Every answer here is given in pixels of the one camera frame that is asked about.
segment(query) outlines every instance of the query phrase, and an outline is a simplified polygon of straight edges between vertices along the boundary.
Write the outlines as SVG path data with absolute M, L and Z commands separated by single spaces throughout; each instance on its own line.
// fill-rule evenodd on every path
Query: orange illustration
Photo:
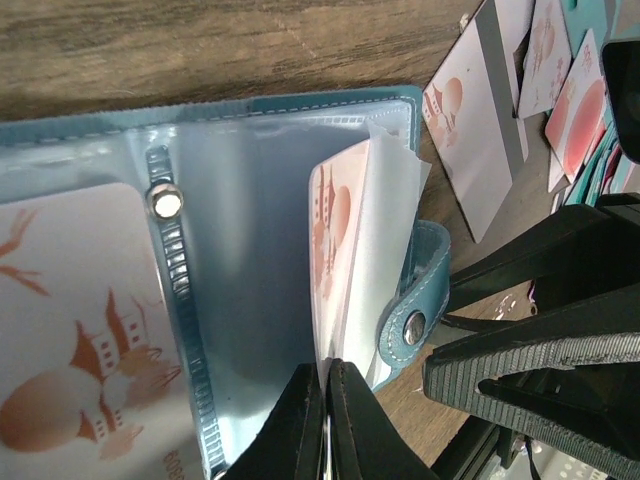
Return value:
M 451 147 L 458 139 L 456 116 L 462 107 L 462 98 L 462 82 L 457 77 L 449 79 L 442 90 L 434 85 L 425 91 L 425 120 L 438 149 L 445 144 Z
M 102 460 L 129 453 L 144 429 L 127 419 L 166 397 L 180 367 L 149 344 L 146 316 L 120 315 L 109 289 L 108 328 L 88 334 L 76 321 L 77 343 L 68 365 L 43 372 L 16 388 L 0 406 L 0 440 L 12 450 L 45 452 L 79 438 L 100 449 Z
M 328 179 L 325 178 L 326 169 L 325 165 L 320 167 L 320 185 L 315 195 L 311 230 L 314 284 L 320 288 L 324 280 L 324 298 L 328 298 L 331 292 L 336 252 L 347 232 L 351 214 L 349 189 L 341 186 L 336 191 L 331 166 L 328 167 Z
M 556 39 L 556 30 L 551 23 L 551 11 L 553 3 L 549 3 L 545 8 L 545 17 L 538 20 L 531 30 L 533 38 L 533 75 L 540 71 L 542 63 L 549 58 L 553 51 L 553 44 Z
M 37 210 L 27 213 L 24 209 L 18 212 L 16 218 L 11 224 L 9 240 L 0 245 L 0 258 L 9 255 L 20 247 L 24 233 L 37 213 Z M 35 293 L 47 297 L 49 296 L 49 292 L 47 292 L 38 282 L 33 280 L 34 277 L 40 275 L 40 272 L 20 270 L 9 265 L 0 265 L 0 274 L 14 279 L 16 282 L 21 283 Z

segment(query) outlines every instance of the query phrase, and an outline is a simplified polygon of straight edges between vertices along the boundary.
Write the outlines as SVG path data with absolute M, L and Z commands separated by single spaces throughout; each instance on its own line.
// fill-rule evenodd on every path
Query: black device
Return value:
M 640 37 L 607 43 L 602 65 L 620 146 L 640 163 Z

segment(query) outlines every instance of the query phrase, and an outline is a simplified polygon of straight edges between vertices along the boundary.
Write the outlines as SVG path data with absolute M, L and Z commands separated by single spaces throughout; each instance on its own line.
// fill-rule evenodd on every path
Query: card pile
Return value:
M 548 115 L 548 192 L 569 183 L 554 209 L 625 188 L 633 167 L 618 146 L 599 59 L 620 6 L 485 0 L 426 86 L 424 120 L 476 242 L 527 160 L 524 120 L 533 115 Z

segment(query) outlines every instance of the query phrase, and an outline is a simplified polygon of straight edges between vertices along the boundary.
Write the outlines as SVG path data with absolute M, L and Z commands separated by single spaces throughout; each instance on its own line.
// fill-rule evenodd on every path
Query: white stitching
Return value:
M 422 231 L 435 231 L 435 229 L 433 228 L 429 228 L 429 227 L 423 227 L 423 226 L 419 226 L 418 230 L 422 230 Z M 418 295 L 420 295 L 420 293 L 422 293 L 422 291 L 427 287 L 427 284 L 429 283 L 429 281 L 433 278 L 433 276 L 436 274 L 436 271 L 438 270 L 438 268 L 440 267 L 440 265 L 442 264 L 442 262 L 444 262 L 444 260 L 447 258 L 447 255 L 449 254 L 449 252 L 451 251 L 451 244 L 449 244 L 449 246 L 447 247 L 447 250 L 444 252 L 444 255 L 442 256 L 442 258 L 438 261 L 438 263 L 436 264 L 436 266 L 429 272 L 429 274 L 427 275 L 427 277 L 425 279 L 423 279 L 423 284 L 420 286 L 420 288 L 418 288 L 415 292 L 413 292 L 410 296 L 408 296 L 405 300 L 403 300 L 404 306 L 398 311 L 396 312 L 394 315 L 393 320 L 391 320 L 391 326 L 389 327 L 389 332 L 387 333 L 387 346 L 389 347 L 389 352 L 391 354 L 391 358 L 393 358 L 394 360 L 396 360 L 397 362 L 404 362 L 409 360 L 411 357 L 413 357 L 412 354 L 407 358 L 398 358 L 396 356 L 396 354 L 393 352 L 393 346 L 391 344 L 391 334 L 392 331 L 394 330 L 396 324 L 398 323 L 398 319 L 400 318 L 401 315 L 404 314 L 404 312 L 409 308 L 409 305 L 411 303 L 413 303 L 413 301 L 418 297 Z
M 415 108 L 416 108 L 415 99 L 412 98 L 412 97 L 407 97 L 405 95 L 378 98 L 378 99 L 351 100 L 351 101 L 348 102 L 348 104 L 349 105 L 356 105 L 356 104 L 362 104 L 362 103 L 386 102 L 386 101 L 389 101 L 389 100 L 405 100 L 405 101 L 407 101 L 407 102 L 409 102 L 411 104 L 411 106 L 413 107 L 413 110 L 415 110 Z M 325 104 L 322 104 L 322 105 L 311 105 L 310 107 L 306 107 L 305 106 L 305 107 L 300 107 L 300 108 L 290 108 L 288 110 L 278 110 L 278 112 L 279 113 L 297 112 L 297 111 L 300 111 L 300 110 L 309 110 L 309 109 L 313 110 L 313 109 L 318 109 L 318 108 L 328 108 L 328 107 L 335 107 L 335 106 L 346 105 L 346 104 L 347 104 L 347 102 L 340 102 L 340 103 L 334 102 L 334 103 L 331 103 L 331 104 L 325 103 Z M 207 122 L 207 121 L 229 119 L 229 118 L 244 118 L 244 117 L 253 116 L 253 115 L 263 115 L 265 113 L 271 114 L 271 113 L 276 113 L 276 111 L 275 110 L 267 110 L 266 112 L 264 112 L 264 111 L 252 111 L 249 114 L 247 114 L 247 113 L 238 113 L 236 115 L 224 115 L 224 116 L 210 117 L 210 118 L 196 118 L 194 120 L 191 120 L 191 122 Z M 411 122 L 412 122 L 412 119 L 409 119 L 409 122 L 408 122 L 409 128 L 411 128 Z M 142 129 L 145 129 L 145 130 L 151 130 L 151 129 L 159 127 L 160 125 L 146 125 L 144 127 L 139 127 L 139 128 L 142 128 Z M 417 139 L 419 125 L 420 125 L 420 122 L 416 122 L 416 125 L 415 125 L 414 130 L 413 130 L 413 135 L 412 135 L 414 139 Z M 103 132 L 103 133 L 86 133 L 83 136 L 80 136 L 80 137 L 77 137 L 77 138 L 99 137 L 101 135 L 104 135 L 105 133 L 107 133 L 107 132 Z M 13 146 L 14 147 L 24 147 L 24 146 L 37 145 L 39 143 L 53 143 L 53 142 L 59 142 L 63 138 L 64 137 L 43 138 L 41 140 L 38 140 L 37 142 L 14 143 Z

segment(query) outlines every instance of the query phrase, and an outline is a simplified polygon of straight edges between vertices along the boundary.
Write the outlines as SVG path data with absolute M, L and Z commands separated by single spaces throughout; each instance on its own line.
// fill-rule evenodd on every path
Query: illustrated card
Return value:
M 595 38 L 589 30 L 545 128 L 570 182 L 575 180 L 597 134 L 605 93 Z
M 336 356 L 344 331 L 369 146 L 369 140 L 358 143 L 311 173 L 311 298 L 322 385 L 326 384 L 328 361 Z
M 483 42 L 499 39 L 499 31 L 474 18 L 424 90 L 424 121 L 476 242 L 489 229 L 525 158 L 512 93 L 492 88 L 492 78 L 502 72 L 489 69 L 485 59 L 494 64 L 500 56 L 504 62 L 504 51 L 482 48 Z M 508 85 L 508 72 L 503 73 L 501 84 Z
M 570 65 L 571 47 L 560 0 L 537 0 L 522 79 L 519 118 L 555 106 Z
M 0 206 L 0 478 L 202 480 L 140 194 Z

